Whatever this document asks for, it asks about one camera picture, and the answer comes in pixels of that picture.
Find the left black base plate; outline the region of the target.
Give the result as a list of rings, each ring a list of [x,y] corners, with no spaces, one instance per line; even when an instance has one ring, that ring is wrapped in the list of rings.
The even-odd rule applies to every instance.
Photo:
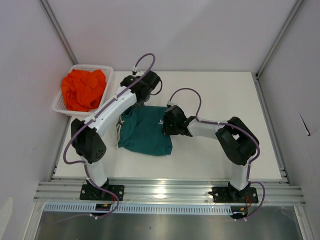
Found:
[[[107,190],[115,194],[119,201],[123,200],[124,193],[125,193],[125,186],[124,185],[108,185]],[[86,201],[115,201],[115,197],[105,191],[99,190],[95,188],[91,184],[83,184],[81,187],[80,200]]]

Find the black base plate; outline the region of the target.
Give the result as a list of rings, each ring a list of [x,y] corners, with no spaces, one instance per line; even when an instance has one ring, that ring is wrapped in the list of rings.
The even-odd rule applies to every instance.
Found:
[[[124,185],[108,185],[107,190],[115,194],[119,201],[123,200],[124,193],[125,193],[125,186]],[[95,188],[91,184],[83,184],[81,187],[80,200],[86,201],[115,201],[115,197],[105,191],[99,190]]]
[[[254,187],[247,187],[243,190],[236,190],[227,186],[215,186],[208,192],[214,203],[236,203],[245,204],[259,202],[257,190]]]

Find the green shorts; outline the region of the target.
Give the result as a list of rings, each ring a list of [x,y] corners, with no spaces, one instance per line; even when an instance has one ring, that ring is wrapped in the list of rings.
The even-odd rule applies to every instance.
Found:
[[[163,134],[166,107],[130,107],[118,118],[117,147],[128,151],[162,157],[169,156],[173,144],[169,135]]]

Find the orange shorts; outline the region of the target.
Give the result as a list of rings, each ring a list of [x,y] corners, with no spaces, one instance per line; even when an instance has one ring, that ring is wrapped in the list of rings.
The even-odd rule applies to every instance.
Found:
[[[61,93],[67,110],[88,112],[99,107],[107,83],[102,70],[73,69],[61,83]]]

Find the aluminium frame post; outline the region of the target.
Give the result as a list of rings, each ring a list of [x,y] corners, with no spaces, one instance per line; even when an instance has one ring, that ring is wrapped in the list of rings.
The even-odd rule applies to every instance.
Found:
[[[40,6],[43,9],[44,14],[46,15],[50,25],[52,26],[53,31],[55,32],[62,48],[64,49],[66,55],[68,56],[69,60],[73,65],[78,64],[78,60],[74,54],[74,51],[71,48],[69,41],[67,40],[65,33],[49,3],[48,0],[39,0],[38,1]]]
[[[285,18],[284,23],[282,24],[279,32],[277,33],[274,41],[272,42],[271,47],[269,48],[266,56],[264,57],[261,65],[259,66],[255,77],[259,80],[266,68],[268,67],[269,63],[271,62],[272,58],[276,54],[278,48],[281,46],[283,40],[285,39],[286,35],[288,34],[290,28],[294,24],[296,17],[299,15],[303,5],[306,3],[306,0],[296,0],[294,2],[293,7],[289,11],[287,17]]]

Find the aluminium mounting rail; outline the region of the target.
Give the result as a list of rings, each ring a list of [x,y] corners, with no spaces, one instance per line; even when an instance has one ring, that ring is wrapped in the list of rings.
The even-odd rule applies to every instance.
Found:
[[[38,184],[36,202],[79,202],[84,179],[54,178]],[[224,187],[226,180],[137,179],[110,178],[110,184],[123,185],[123,202],[130,204],[205,205],[213,202],[208,193],[212,187]],[[254,184],[258,198],[266,206],[305,206],[306,200],[299,186],[287,182]]]

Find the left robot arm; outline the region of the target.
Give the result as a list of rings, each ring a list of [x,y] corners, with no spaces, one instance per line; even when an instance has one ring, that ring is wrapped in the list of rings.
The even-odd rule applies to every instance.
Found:
[[[97,200],[105,199],[109,193],[105,185],[108,177],[102,163],[107,147],[102,137],[125,110],[147,102],[152,91],[161,83],[161,78],[153,71],[141,76],[128,75],[102,107],[84,120],[76,118],[72,121],[70,142],[85,165],[87,177],[95,183],[90,192]]]

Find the right table edge rail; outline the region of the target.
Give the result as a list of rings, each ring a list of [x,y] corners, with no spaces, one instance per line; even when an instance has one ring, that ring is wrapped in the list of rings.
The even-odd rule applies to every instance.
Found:
[[[278,138],[277,138],[275,127],[272,122],[272,118],[271,118],[270,111],[267,106],[267,102],[266,102],[266,99],[265,99],[265,96],[264,96],[264,93],[262,90],[260,80],[257,77],[256,73],[252,73],[251,75],[252,75],[253,83],[255,85],[257,96],[258,96],[258,99],[259,99],[259,102],[261,105],[262,113],[263,113],[263,116],[264,116],[264,119],[266,122],[266,127],[268,130],[268,134],[270,137],[272,147],[273,147],[275,158],[277,160],[278,168],[279,168],[279,171],[281,174],[281,181],[279,183],[291,186],[292,183],[291,183],[290,177],[287,173],[287,168],[285,165],[283,153],[282,153],[282,150],[281,150]]]

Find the right aluminium frame post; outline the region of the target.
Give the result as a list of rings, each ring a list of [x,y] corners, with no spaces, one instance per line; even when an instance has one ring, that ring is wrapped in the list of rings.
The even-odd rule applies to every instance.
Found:
[[[283,40],[285,39],[286,35],[288,34],[290,28],[294,24],[296,17],[299,15],[303,5],[306,3],[306,0],[296,0],[294,2],[293,7],[289,11],[287,17],[285,18],[284,23],[282,24],[279,32],[277,33],[274,41],[272,42],[271,47],[269,48],[266,56],[264,57],[261,65],[259,66],[255,77],[259,80],[266,68],[268,67],[269,63],[271,62],[272,58],[276,54],[278,48],[281,46]]]

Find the left aluminium frame post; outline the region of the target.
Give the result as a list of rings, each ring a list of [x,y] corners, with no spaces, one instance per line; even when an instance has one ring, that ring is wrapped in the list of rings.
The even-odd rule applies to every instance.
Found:
[[[66,55],[68,56],[69,60],[73,65],[78,64],[78,60],[74,54],[74,51],[71,48],[69,41],[67,40],[65,33],[49,3],[48,0],[39,0],[38,1],[40,6],[43,9],[44,14],[46,15],[50,25],[52,26],[53,31],[55,32],[62,48],[64,49]]]

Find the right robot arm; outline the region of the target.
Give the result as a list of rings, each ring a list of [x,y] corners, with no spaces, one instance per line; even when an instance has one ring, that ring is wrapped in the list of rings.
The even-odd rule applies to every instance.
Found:
[[[238,117],[228,121],[209,121],[197,116],[186,117],[176,104],[169,103],[163,117],[165,135],[204,137],[217,140],[226,157],[231,161],[231,179],[228,196],[234,202],[246,197],[250,188],[251,164],[260,155],[258,138]]]

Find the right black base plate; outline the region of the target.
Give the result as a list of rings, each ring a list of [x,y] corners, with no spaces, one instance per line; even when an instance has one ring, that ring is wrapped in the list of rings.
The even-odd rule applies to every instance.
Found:
[[[247,187],[243,190],[236,190],[227,186],[215,186],[208,192],[214,203],[236,203],[245,204],[259,202],[257,190],[254,187]]]

